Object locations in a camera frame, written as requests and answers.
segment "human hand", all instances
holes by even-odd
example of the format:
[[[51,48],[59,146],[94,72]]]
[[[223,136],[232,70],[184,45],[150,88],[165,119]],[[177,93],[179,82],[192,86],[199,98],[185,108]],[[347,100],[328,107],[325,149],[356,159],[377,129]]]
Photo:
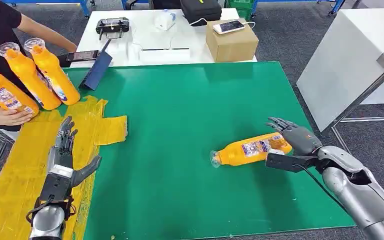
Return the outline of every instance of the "human hand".
[[[32,115],[26,111],[5,110],[0,107],[0,125],[16,126],[30,121]]]

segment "bottle label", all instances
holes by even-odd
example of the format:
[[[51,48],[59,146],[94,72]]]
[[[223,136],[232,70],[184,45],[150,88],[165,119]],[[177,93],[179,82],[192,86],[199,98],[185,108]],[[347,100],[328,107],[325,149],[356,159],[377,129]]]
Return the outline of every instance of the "bottle label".
[[[36,101],[43,107],[44,106],[44,103],[42,102],[42,100],[39,98],[39,96],[33,92],[33,91],[30,91],[30,93],[33,95],[33,97],[36,99]]]
[[[46,85],[46,87],[52,92],[51,81],[48,78],[42,76],[38,71],[36,71],[37,77]]]
[[[271,147],[266,140],[263,140],[242,144],[242,149],[247,157],[252,157],[260,153],[267,153]]]
[[[12,94],[4,87],[0,88],[0,102],[3,103],[9,109],[17,110],[18,108],[22,108],[29,114],[33,113],[33,109],[31,107],[22,105],[21,102],[16,98],[16,96],[14,96],[14,94]]]
[[[46,78],[46,80],[51,84],[52,88],[53,88],[53,91],[56,93],[56,95],[58,95],[58,97],[61,99],[61,101],[67,101],[68,98],[67,96],[64,94],[63,90],[61,89],[60,85],[58,84],[55,84],[51,78],[49,76],[47,76],[45,73],[43,74]]]

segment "green table surface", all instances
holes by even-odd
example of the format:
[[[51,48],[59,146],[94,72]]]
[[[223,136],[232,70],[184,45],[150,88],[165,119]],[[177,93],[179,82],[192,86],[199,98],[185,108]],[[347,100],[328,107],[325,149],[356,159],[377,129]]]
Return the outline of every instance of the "green table surface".
[[[88,70],[65,69],[77,86]],[[105,117],[128,118],[126,141],[100,148],[85,240],[354,225],[305,172],[210,164],[211,150],[272,133],[267,117],[310,128],[278,62],[111,67],[81,94],[108,100]]]

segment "white table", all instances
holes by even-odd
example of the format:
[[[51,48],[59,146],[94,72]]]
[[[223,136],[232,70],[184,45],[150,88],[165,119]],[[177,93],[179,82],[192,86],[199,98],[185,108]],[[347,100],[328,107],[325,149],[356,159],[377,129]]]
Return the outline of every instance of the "white table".
[[[342,145],[337,123],[362,121],[343,120],[359,104],[384,104],[384,69],[377,62],[383,53],[384,8],[340,10],[298,79],[319,130],[332,127]]]
[[[120,39],[113,39],[106,50],[112,56],[110,67],[214,63],[213,57],[206,45],[206,26],[190,26],[183,17],[182,10],[173,9],[169,10],[169,12],[176,13],[174,26],[168,31],[160,30],[154,26],[154,19],[162,11],[93,11],[78,44],[77,52],[100,50],[104,46],[107,39],[105,36],[102,36],[102,40],[99,41],[99,35],[95,30],[99,20],[125,17],[130,20],[129,32],[126,32]],[[238,12],[235,8],[222,9],[222,20],[238,18]],[[158,61],[139,59],[141,49],[168,49],[170,44],[172,48],[190,48],[190,59],[187,61],[167,58]],[[73,62],[70,67],[91,67],[93,63],[93,61]]]

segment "plastic bottle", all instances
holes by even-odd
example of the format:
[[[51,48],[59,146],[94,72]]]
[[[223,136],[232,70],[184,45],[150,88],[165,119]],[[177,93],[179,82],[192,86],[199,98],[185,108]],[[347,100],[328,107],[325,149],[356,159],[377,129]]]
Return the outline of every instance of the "plastic bottle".
[[[60,67],[57,56],[45,47],[45,41],[37,37],[31,38],[25,41],[24,49],[31,53],[34,62],[64,104],[72,105],[80,100],[79,92]]]
[[[280,133],[275,132],[233,142],[220,151],[211,151],[210,160],[215,168],[225,164],[238,166],[266,160],[271,149],[287,154],[292,147]]]
[[[61,105],[61,101],[53,92],[51,85],[36,70],[33,60],[20,52],[20,46],[17,43],[1,44],[0,56],[6,59],[11,70],[44,109],[52,110]]]
[[[33,117],[39,113],[36,102],[1,74],[0,107],[6,110],[14,109],[18,112],[26,111]]]

